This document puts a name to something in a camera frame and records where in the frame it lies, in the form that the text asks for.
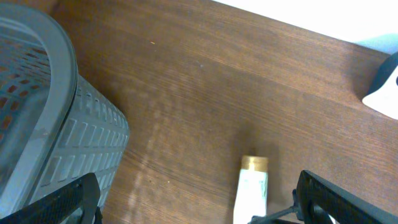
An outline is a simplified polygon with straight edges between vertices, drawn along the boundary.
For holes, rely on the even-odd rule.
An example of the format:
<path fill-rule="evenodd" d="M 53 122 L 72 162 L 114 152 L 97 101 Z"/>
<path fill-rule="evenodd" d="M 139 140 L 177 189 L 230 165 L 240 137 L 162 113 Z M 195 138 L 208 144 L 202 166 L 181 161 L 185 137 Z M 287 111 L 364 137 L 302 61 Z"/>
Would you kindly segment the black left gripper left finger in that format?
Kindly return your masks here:
<path fill-rule="evenodd" d="M 70 182 L 44 198 L 4 217 L 1 223 L 61 223 L 75 211 L 75 223 L 101 223 L 100 187 L 92 172 Z"/>

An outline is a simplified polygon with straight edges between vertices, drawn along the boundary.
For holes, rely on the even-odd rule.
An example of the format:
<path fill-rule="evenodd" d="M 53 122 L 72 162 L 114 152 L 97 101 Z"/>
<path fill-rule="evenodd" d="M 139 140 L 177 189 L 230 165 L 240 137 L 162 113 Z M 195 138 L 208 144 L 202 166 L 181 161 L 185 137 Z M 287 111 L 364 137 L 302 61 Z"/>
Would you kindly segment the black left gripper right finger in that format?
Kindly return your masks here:
<path fill-rule="evenodd" d="M 297 183 L 298 207 L 305 223 L 397 224 L 397 217 L 320 176 L 303 170 Z"/>

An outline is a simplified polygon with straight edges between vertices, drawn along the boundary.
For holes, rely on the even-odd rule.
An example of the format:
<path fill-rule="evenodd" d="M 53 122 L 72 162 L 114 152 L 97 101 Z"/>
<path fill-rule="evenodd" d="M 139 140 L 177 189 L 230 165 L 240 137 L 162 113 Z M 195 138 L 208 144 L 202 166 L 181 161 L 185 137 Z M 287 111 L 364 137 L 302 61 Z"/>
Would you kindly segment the white tube gold cap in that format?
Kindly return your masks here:
<path fill-rule="evenodd" d="M 243 156 L 233 210 L 233 224 L 249 223 L 267 213 L 268 158 Z"/>

